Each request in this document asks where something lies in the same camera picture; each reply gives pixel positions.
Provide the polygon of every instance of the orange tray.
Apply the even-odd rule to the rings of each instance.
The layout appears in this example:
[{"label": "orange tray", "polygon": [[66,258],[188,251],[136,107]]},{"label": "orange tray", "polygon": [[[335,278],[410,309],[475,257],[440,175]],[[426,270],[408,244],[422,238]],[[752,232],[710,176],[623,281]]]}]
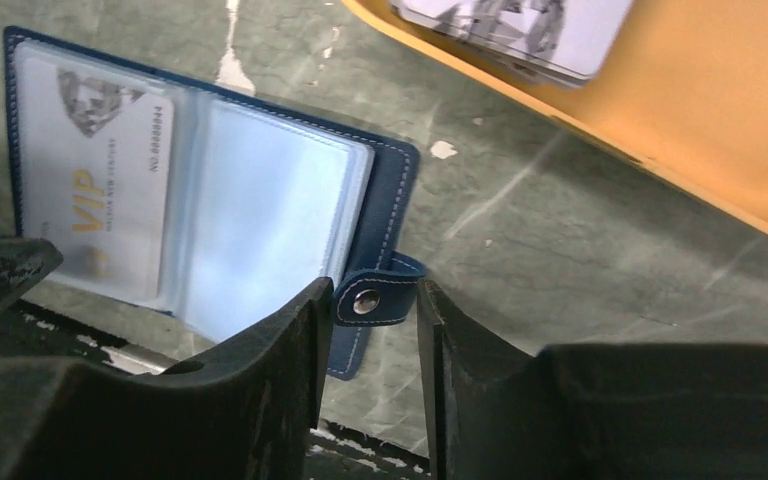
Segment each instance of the orange tray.
[{"label": "orange tray", "polygon": [[530,86],[394,14],[361,20],[768,234],[768,2],[637,0],[599,76]]}]

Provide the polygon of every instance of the snap button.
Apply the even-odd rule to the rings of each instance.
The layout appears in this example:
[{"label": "snap button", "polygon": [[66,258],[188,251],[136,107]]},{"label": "snap button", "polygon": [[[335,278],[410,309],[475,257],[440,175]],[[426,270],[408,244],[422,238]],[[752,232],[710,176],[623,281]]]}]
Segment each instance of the snap button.
[{"label": "snap button", "polygon": [[364,290],[355,296],[354,311],[358,315],[366,315],[378,308],[379,303],[381,303],[381,295],[377,291]]}]

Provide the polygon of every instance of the leather wallet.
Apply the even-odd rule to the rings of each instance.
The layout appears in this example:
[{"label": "leather wallet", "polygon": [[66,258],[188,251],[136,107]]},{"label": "leather wallet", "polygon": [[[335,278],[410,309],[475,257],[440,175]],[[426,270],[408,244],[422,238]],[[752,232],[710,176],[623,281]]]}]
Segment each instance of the leather wallet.
[{"label": "leather wallet", "polygon": [[406,318],[412,145],[21,27],[4,52],[16,230],[63,253],[54,281],[223,341],[330,277],[340,379]]}]

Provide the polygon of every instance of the concrete surface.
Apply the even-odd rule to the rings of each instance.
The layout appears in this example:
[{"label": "concrete surface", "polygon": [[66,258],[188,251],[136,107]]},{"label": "concrete surface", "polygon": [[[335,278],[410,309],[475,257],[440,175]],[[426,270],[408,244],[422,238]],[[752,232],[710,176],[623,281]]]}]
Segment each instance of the concrete surface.
[{"label": "concrete surface", "polygon": [[[514,345],[768,342],[768,237],[354,18],[338,0],[0,0],[20,24],[410,139],[400,250]],[[10,232],[0,46],[0,232]],[[174,320],[56,285],[29,299],[183,358]],[[323,415],[424,453],[415,325],[375,332]]]}]

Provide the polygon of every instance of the diamond graphic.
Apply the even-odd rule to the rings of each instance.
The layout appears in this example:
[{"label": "diamond graphic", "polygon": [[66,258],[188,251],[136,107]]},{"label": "diamond graphic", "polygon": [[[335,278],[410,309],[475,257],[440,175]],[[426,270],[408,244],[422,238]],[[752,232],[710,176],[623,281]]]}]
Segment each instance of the diamond graphic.
[{"label": "diamond graphic", "polygon": [[57,69],[57,84],[66,115],[88,138],[143,95],[138,90],[62,68]]}]

